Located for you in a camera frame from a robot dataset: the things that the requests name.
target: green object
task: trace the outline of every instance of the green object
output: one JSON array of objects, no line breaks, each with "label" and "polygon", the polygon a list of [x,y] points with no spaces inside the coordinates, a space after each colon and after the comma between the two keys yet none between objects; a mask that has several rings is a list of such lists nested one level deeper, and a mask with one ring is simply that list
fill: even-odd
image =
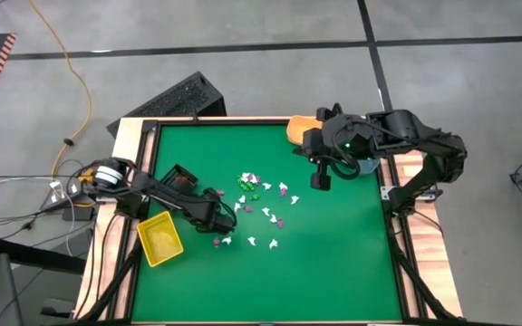
[{"label": "green object", "polygon": [[[243,149],[252,143],[257,150],[244,163]],[[156,179],[180,164],[198,177],[200,190],[221,188],[224,198],[239,198],[241,189],[231,185],[245,168],[274,183],[285,180],[304,200],[292,206],[276,192],[264,196],[286,227],[237,213],[231,245],[219,248],[218,235],[200,234],[174,217],[184,253],[154,268],[142,259],[132,321],[401,319],[376,176],[332,176],[332,190],[311,189],[315,165],[291,154],[294,146],[285,126],[163,128],[158,151],[167,155],[156,157]],[[150,215],[162,210],[153,203]],[[279,245],[269,250],[272,239]]]}]

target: green mat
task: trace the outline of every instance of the green mat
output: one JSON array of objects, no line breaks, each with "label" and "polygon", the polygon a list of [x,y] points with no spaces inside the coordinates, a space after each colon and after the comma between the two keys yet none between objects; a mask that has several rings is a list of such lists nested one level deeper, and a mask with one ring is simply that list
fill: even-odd
[{"label": "green mat", "polygon": [[[176,217],[185,251],[155,268],[143,258],[133,321],[401,319],[376,176],[333,177],[331,191],[311,189],[315,166],[293,148],[285,126],[162,129],[156,178],[180,164],[201,186],[225,190],[231,207],[244,194],[237,185],[242,172],[273,186],[245,193],[254,212],[237,212],[230,245],[215,248],[218,235],[199,234]],[[286,197],[279,196],[280,182],[288,186]],[[253,194],[261,198],[250,201]],[[295,205],[293,195],[300,197]],[[271,224],[263,207],[285,227]],[[162,210],[152,204],[150,215]],[[273,239],[278,247],[270,250]]]}]

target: wooden table frame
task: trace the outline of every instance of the wooden table frame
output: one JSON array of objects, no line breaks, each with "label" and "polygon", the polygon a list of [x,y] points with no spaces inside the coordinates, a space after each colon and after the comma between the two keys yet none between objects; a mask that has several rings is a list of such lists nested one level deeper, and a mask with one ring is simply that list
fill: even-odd
[{"label": "wooden table frame", "polygon": [[[220,120],[288,120],[289,118],[290,117],[204,117],[199,118],[199,120],[212,122]],[[121,119],[112,155],[117,158],[126,158],[135,162],[141,162],[140,168],[143,171],[149,171],[150,162],[153,159],[151,157],[152,147],[155,139],[157,139],[155,137],[156,129],[154,128],[157,122],[176,121],[182,123],[182,121],[191,122],[192,120],[193,118],[185,117],[123,118]],[[397,176],[394,175],[394,181],[396,181],[397,177],[401,184],[408,182],[408,180],[415,176],[421,169],[422,158],[418,152],[395,156],[394,159],[397,172]],[[383,180],[386,185],[391,185],[391,170],[393,168],[393,162],[383,160],[382,168],[379,169],[379,180],[381,182]],[[123,262],[123,258],[130,252],[137,238],[136,225],[138,222],[126,221],[122,216],[116,216],[110,229],[106,230],[114,215],[115,208],[116,204],[104,204],[98,212],[94,235],[97,241],[94,242],[94,247],[91,247],[88,253],[88,261],[76,303],[76,311],[80,310],[86,293],[88,292],[90,282],[92,282],[92,284],[80,316],[83,316],[95,304],[96,298],[102,294],[111,282],[117,264]],[[417,204],[416,209],[438,223],[438,217],[433,204]],[[416,215],[410,216],[402,222],[393,218],[391,222],[395,232],[400,232],[397,238],[402,250],[408,249],[407,243],[411,244],[411,248],[413,249],[412,254],[416,258],[416,266],[422,280],[424,280],[436,298],[441,301],[442,305],[448,311],[457,316],[461,316],[458,295],[450,272],[449,259],[446,254],[442,235],[436,226]],[[407,227],[401,230],[402,225],[406,225]],[[125,228],[129,228],[130,231],[125,233]],[[102,239],[104,237],[106,241],[103,248],[103,258],[101,259],[100,252],[102,250]],[[92,259],[90,259],[92,254],[94,254],[93,266]],[[128,295],[134,292],[134,289],[131,291],[131,274],[133,272],[134,271],[128,272],[121,283],[117,300],[113,301],[104,311],[101,317],[102,319],[104,319],[107,314],[110,319],[130,316],[132,308],[130,303],[132,300],[128,300]],[[395,266],[395,272],[399,287],[398,292],[401,297],[402,315],[423,317],[425,311],[421,313],[419,308],[424,306],[420,300],[417,300],[417,295],[410,278],[401,267]]]}]

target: yellow bin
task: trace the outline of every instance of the yellow bin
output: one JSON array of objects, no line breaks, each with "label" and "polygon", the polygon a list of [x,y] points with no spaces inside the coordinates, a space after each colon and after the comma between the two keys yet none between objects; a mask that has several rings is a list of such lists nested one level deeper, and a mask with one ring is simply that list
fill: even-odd
[{"label": "yellow bin", "polygon": [[168,211],[139,223],[137,229],[150,267],[182,254],[184,249]]}]

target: concrete floor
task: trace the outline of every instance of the concrete floor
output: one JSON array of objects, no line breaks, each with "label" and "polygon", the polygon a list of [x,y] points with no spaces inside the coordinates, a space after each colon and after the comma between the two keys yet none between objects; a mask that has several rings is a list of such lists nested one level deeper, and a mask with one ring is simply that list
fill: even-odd
[{"label": "concrete floor", "polygon": [[[367,1],[377,39],[522,35],[522,1]],[[237,43],[364,40],[353,0],[41,1],[69,51]],[[58,52],[26,1],[0,5],[14,53]],[[381,48],[394,108],[461,135],[465,173],[438,203],[462,309],[473,321],[522,324],[522,196],[508,179],[522,162],[522,43]],[[178,54],[74,60],[92,90],[92,123],[69,154],[109,156],[105,126],[194,71],[225,95],[230,115],[312,114],[339,101],[382,108],[367,49]],[[46,174],[85,116],[62,60],[12,61],[0,79],[0,175]],[[75,166],[65,167],[71,172]],[[42,183],[0,186],[0,216],[34,211]],[[0,236],[17,225],[0,228]],[[58,216],[13,237],[34,244],[65,233]],[[58,245],[61,241],[48,244]]]}]

